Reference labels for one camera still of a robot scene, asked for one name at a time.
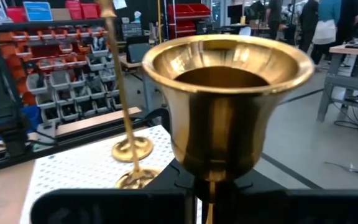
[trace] bell rim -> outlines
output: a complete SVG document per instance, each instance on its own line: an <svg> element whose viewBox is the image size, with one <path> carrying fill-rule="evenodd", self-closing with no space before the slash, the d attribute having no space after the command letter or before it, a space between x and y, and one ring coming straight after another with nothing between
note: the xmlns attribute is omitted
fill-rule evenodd
<svg viewBox="0 0 358 224"><path fill-rule="evenodd" d="M170 78L159 75L153 66L154 59L165 49L183 45L189 42L196 42L201 40L233 40L237 42L243 42L248 44L259 44L264 47L277 49L285 52L287 55L292 57L298 64L298 72L295 78L291 80L276 83L267 86L255 86L255 87L244 87L244 88L219 88L219 87L208 87L201 85L194 85L189 83L183 83ZM146 71L148 76L158 84L173 89L187 91L187 92L206 92L206 93L220 93L220 94L240 94L240 93L260 93L268 95L271 93L279 93L283 91L292 90L296 87L306 83L314 73L314 64L307 54L298 50L291 45L276 41L265 39L261 37L249 37L239 35L227 35L227 34L210 34L210 35L196 35L190 37L182 37L173 40L169 40L162 44L159 44L150 49L143 57L142 60L143 69Z"/></svg>

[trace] light blue shirt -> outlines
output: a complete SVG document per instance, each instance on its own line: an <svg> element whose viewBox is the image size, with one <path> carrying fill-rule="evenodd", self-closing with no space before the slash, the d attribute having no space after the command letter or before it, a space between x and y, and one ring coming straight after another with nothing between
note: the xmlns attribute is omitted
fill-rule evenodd
<svg viewBox="0 0 358 224"><path fill-rule="evenodd" d="M338 23L341 16L341 0L321 0L318 6L318 20L329 21L333 19Z"/></svg>

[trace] workshop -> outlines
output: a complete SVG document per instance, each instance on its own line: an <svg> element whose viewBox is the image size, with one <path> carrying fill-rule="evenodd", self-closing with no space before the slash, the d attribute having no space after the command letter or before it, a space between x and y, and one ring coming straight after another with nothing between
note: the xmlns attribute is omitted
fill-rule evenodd
<svg viewBox="0 0 358 224"><path fill-rule="evenodd" d="M0 0L0 224L140 222L358 223L358 0Z"/></svg>

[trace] concrete floor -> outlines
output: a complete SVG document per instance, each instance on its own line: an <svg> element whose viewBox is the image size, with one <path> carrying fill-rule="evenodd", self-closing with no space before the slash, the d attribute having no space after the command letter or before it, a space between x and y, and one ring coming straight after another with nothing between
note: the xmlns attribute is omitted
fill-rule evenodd
<svg viewBox="0 0 358 224"><path fill-rule="evenodd" d="M347 63L351 64L353 60L354 56L348 57ZM328 69L326 62L322 64L322 71L315 73L306 85L291 92L286 100L321 89ZM350 71L350 68L340 69L341 75ZM144 106L143 93L136 93L142 91L142 82L127 75L126 87L130 106ZM334 94L343 91L335 89ZM264 153L324 189L358 189L358 174L324 164L335 162L358 168L358 132L334 125L336 120L346 118L334 105L329 107L325 122L316 121L322 94L320 91L284 103L274 111L267 128ZM154 93L153 99L155 106L162 102L160 93ZM354 117L352 108L349 108L348 116ZM255 169L285 187L307 188L265 159L261 159Z"/></svg>

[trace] pegboard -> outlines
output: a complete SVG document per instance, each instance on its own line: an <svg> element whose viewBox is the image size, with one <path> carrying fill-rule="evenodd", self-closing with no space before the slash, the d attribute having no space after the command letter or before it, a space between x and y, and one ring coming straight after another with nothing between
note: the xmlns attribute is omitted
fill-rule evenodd
<svg viewBox="0 0 358 224"><path fill-rule="evenodd" d="M161 126L135 132L152 140L154 149L140 161L141 167L164 169L174 159L170 135ZM43 194L57 189L111 189L117 180L133 168L132 163L111 157L111 147L126 136L87 144L69 151L37 159L25 198L20 224L30 224L32 204ZM201 201L198 200L197 223L201 224Z"/></svg>

